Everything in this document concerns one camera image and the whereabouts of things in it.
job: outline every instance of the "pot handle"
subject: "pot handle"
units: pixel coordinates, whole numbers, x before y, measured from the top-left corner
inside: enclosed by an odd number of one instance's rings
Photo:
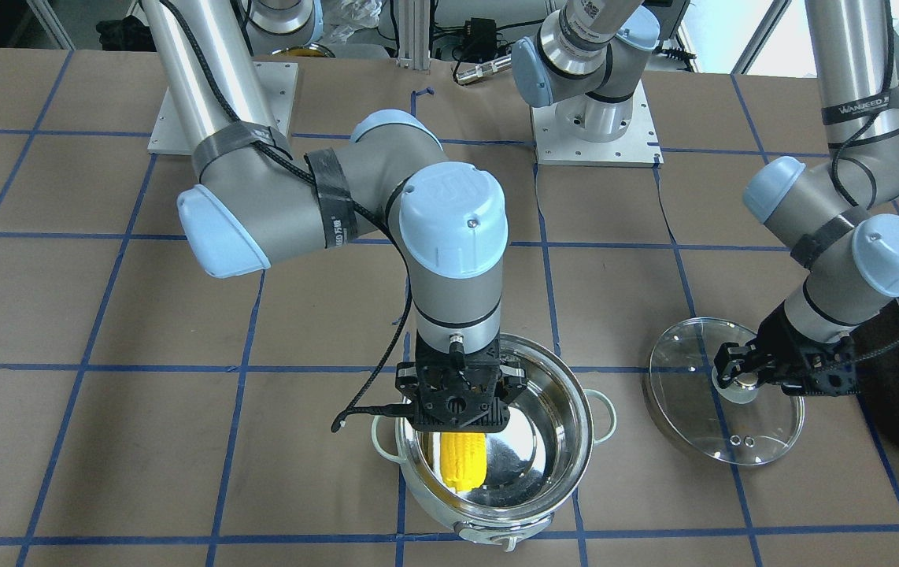
[[[589,390],[589,388],[587,388],[583,392],[585,392],[587,398],[600,399],[600,401],[604,403],[604,406],[607,406],[608,417],[611,417],[611,428],[607,430],[607,434],[605,434],[604,437],[601,437],[600,439],[593,440],[594,445],[600,445],[604,441],[610,439],[611,435],[614,435],[614,431],[618,430],[618,410],[614,408],[614,402],[611,402],[611,398],[608,398],[607,395],[604,395],[604,392]]]
[[[387,450],[384,449],[380,445],[378,427],[380,424],[381,417],[383,417],[383,416],[373,417],[373,427],[371,430],[371,435],[373,438],[373,449],[376,449],[376,452],[379,453],[381,457],[383,457],[384,459],[386,459],[392,463],[397,463],[399,465],[405,464],[407,462],[407,459],[405,459],[404,457],[402,457],[400,455],[394,455],[394,454],[388,453]]]

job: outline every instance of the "metal base plate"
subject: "metal base plate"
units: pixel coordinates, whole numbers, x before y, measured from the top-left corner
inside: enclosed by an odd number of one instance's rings
[[[611,143],[591,143],[566,132],[554,114],[557,104],[530,109],[537,143],[537,164],[652,168],[657,159],[662,164],[663,154],[659,150],[656,127],[641,82],[635,88],[633,99],[635,113],[628,132]]]
[[[299,65],[294,62],[255,62],[257,72],[268,97],[268,106],[277,121],[278,130],[288,136],[288,123],[292,118],[295,102],[295,83],[299,75]],[[183,136],[183,126],[176,114],[176,105],[166,91],[162,97],[159,116],[152,126],[152,137],[148,140],[150,154],[191,155],[187,139]]]

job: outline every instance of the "yellow corn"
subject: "yellow corn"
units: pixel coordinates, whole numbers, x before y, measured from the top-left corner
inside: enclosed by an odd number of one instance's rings
[[[488,474],[484,433],[443,433],[439,443],[442,482],[457,492],[481,487]]]

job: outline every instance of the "grid of blue tape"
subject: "grid of blue tape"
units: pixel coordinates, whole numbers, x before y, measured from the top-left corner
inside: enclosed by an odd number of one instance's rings
[[[68,64],[72,60],[74,51],[68,53],[62,62],[61,69],[58,71],[54,85],[47,95],[37,116],[35,125],[31,130],[18,129],[0,129],[0,134],[24,134],[28,136],[22,151],[17,158],[17,162],[12,168],[11,173],[0,190],[0,205],[6,197],[15,176],[19,171],[26,154],[31,147],[33,139],[36,136],[47,135],[74,135],[74,136],[128,136],[128,137],[148,137],[149,132],[78,132],[78,130],[43,130],[40,125],[46,116],[47,110],[50,108],[51,102],[57,89],[61,86],[61,80],[64,79],[65,71]],[[761,142],[757,127],[749,114],[747,102],[740,90],[736,78],[731,76],[734,90],[740,101],[742,112],[744,112],[749,128],[754,135],[755,143],[758,147],[754,150],[705,150],[705,148],[678,148],[663,147],[662,150],[667,152],[699,152],[699,154],[744,154],[744,155],[760,155],[763,161],[769,162],[771,155],[785,155],[783,152],[766,151]],[[420,92],[411,93],[410,109],[411,114],[415,114],[416,100],[422,95],[434,95],[434,91],[429,87]],[[305,137],[306,139],[348,139],[346,135],[331,134],[292,134],[294,137]],[[461,140],[461,139],[442,139],[445,144],[465,144],[465,145],[532,145],[528,141],[521,140]],[[789,154],[800,158],[827,158],[827,154]],[[44,473],[42,485],[40,485],[39,495],[37,495],[35,507],[31,514],[28,528],[24,537],[1,537],[0,546],[19,546],[20,552],[17,559],[17,567],[25,564],[26,556],[28,556],[29,548],[33,546],[71,546],[71,545],[204,545],[208,546],[207,559],[205,564],[212,567],[215,564],[216,549],[219,545],[240,545],[240,544],[287,544],[287,543],[394,543],[396,544],[395,566],[402,567],[404,561],[404,543],[406,542],[430,542],[430,541],[456,541],[457,537],[453,534],[409,534],[405,528],[405,508],[406,508],[406,486],[403,476],[398,473],[398,506],[397,506],[397,525],[396,532],[393,534],[317,534],[317,535],[221,535],[220,526],[222,525],[223,510],[226,505],[226,496],[229,487],[229,477],[232,467],[232,456],[236,446],[236,436],[240,423],[241,410],[243,406],[243,395],[245,391],[246,376],[249,372],[363,372],[371,370],[369,366],[266,366],[250,364],[250,351],[253,344],[254,334],[257,326],[257,316],[261,301],[261,295],[264,290],[264,273],[261,274],[258,287],[257,297],[254,301],[250,313],[250,321],[248,326],[247,338],[244,344],[243,356],[238,366],[208,366],[208,365],[141,365],[141,364],[92,364],[90,357],[92,355],[94,342],[96,342],[97,334],[103,322],[107,305],[112,294],[115,281],[120,271],[121,262],[127,249],[127,245],[132,240],[184,240],[181,235],[163,235],[163,234],[134,234],[133,228],[137,220],[138,212],[141,209],[145,193],[148,189],[152,171],[157,164],[157,157],[152,155],[150,163],[146,169],[145,176],[139,188],[137,198],[132,209],[132,213],[123,233],[110,234],[90,234],[90,233],[34,233],[34,232],[0,232],[0,238],[100,238],[100,239],[119,239],[121,241],[120,250],[116,256],[114,265],[111,269],[107,286],[104,290],[103,298],[94,319],[92,330],[90,331],[89,340],[87,341],[86,350],[83,352],[82,360],[79,364],[10,364],[0,362],[0,369],[14,370],[67,370],[76,371],[76,379],[72,385],[71,394],[68,397],[68,403],[65,407],[65,415],[61,420],[61,427],[58,429],[54,448],[51,450],[50,460],[47,463],[46,473]],[[537,180],[537,166],[533,165],[533,176],[535,183]],[[661,178],[658,165],[653,168],[653,175],[657,190],[661,187]],[[893,204],[893,207],[899,212],[899,205]],[[547,300],[550,315],[551,336],[553,337],[553,350],[555,354],[561,356],[560,335],[558,335],[557,308],[554,301],[553,277],[551,276],[550,251],[554,248],[644,248],[644,249],[669,249],[673,252],[676,260],[677,269],[679,270],[681,283],[683,283],[684,298],[688,306],[688,311],[692,317],[695,316],[694,300],[691,297],[690,283],[688,283],[686,270],[683,261],[681,261],[681,250],[736,250],[736,251],[788,251],[785,247],[777,246],[726,246],[726,245],[688,245],[679,244],[673,234],[670,234],[669,244],[666,243],[591,243],[591,242],[553,242],[548,239],[546,223],[544,216],[538,210],[538,222],[540,229],[540,240],[536,242],[513,242],[513,246],[539,247],[542,250],[544,273],[546,274],[547,284]],[[385,240],[380,239],[359,239],[360,244],[387,244]],[[410,352],[410,334],[406,334],[403,343],[403,359],[409,358]],[[386,366],[385,371],[393,370],[392,366]],[[648,371],[640,366],[572,366],[575,372],[607,372],[607,373],[642,373]],[[223,463],[222,478],[220,478],[220,488],[218,498],[216,499],[215,516],[213,516],[213,528],[209,535],[174,535],[173,537],[143,537],[143,535],[97,535],[97,537],[40,537],[35,534],[36,525],[39,523],[40,513],[43,510],[43,503],[46,500],[47,492],[50,488],[51,478],[54,476],[54,467],[57,466],[58,456],[61,453],[61,445],[64,444],[65,434],[68,431],[68,424],[71,420],[72,410],[75,408],[76,399],[83,377],[90,371],[124,371],[124,372],[237,372],[239,375],[236,391],[235,406],[233,410],[233,418],[230,426],[229,441],[227,444],[226,459]],[[899,483],[890,460],[882,448],[880,435],[868,420],[866,405],[860,399],[860,406],[867,419],[868,428],[870,428],[871,437],[873,438],[875,448],[879,453],[882,466],[887,473],[889,481],[893,488],[893,495],[899,505]],[[552,531],[541,532],[536,535],[536,539],[576,539],[579,544],[579,560],[583,567],[590,564],[589,557],[586,553],[587,539],[637,539],[637,538],[698,538],[698,537],[747,537],[751,543],[751,549],[754,556],[755,565],[762,566],[760,549],[758,546],[758,536],[773,535],[805,535],[805,534],[860,534],[860,532],[899,532],[899,524],[835,524],[835,525],[792,525],[792,527],[756,527],[749,516],[749,507],[747,503],[747,495],[742,486],[740,471],[736,466],[731,466],[734,484],[736,484],[738,499],[742,517],[744,517],[744,528],[683,528],[683,530],[614,530],[614,531],[590,531],[585,529],[583,525],[582,514],[579,509],[579,492],[576,491],[572,496],[573,507],[575,507],[575,531]]]

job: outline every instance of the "stainless steel pot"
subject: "stainless steel pot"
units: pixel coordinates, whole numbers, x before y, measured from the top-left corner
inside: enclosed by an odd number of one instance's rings
[[[512,551],[551,524],[554,510],[583,478],[593,445],[610,439],[618,420],[614,403],[601,392],[584,391],[546,348],[502,334],[500,351],[519,359],[528,387],[509,408],[509,426],[486,438],[488,475],[482,487],[455,492],[442,483],[438,433],[414,431],[398,419],[397,454],[390,454],[380,446],[377,417],[372,440],[380,455],[400,465],[414,498],[439,524],[468,541]],[[600,439],[593,437],[588,398],[600,399],[611,419]]]

